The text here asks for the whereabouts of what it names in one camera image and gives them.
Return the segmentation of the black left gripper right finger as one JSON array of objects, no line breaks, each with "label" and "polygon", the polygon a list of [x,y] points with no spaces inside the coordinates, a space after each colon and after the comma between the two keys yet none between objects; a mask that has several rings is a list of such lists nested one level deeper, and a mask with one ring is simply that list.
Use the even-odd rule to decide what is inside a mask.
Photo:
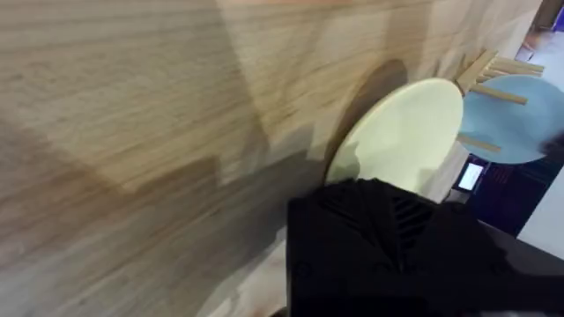
[{"label": "black left gripper right finger", "polygon": [[461,203],[392,196],[397,268],[507,268],[506,252]]}]

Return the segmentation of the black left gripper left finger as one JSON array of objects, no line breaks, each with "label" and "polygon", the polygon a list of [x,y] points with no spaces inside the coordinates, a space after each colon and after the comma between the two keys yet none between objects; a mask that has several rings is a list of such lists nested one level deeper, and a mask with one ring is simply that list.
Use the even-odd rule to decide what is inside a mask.
[{"label": "black left gripper left finger", "polygon": [[392,217],[394,187],[382,181],[342,181],[287,204],[287,238],[295,257],[308,261],[364,262],[399,268]]}]

